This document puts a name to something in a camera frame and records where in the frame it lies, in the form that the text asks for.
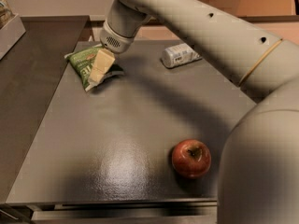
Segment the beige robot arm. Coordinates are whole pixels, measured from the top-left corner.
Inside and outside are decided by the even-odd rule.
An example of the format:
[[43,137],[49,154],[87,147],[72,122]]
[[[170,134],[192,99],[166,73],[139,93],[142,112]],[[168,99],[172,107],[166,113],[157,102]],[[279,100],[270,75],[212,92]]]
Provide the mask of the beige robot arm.
[[198,0],[114,0],[100,41],[123,53],[149,18],[256,103],[221,154],[218,224],[299,224],[299,47]]

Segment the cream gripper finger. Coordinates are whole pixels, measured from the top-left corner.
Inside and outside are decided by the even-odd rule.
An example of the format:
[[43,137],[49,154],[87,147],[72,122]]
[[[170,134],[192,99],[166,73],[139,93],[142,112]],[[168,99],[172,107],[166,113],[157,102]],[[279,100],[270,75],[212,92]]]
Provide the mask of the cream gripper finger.
[[114,61],[115,56],[111,51],[108,49],[99,49],[89,76],[89,82],[91,84],[99,84]]

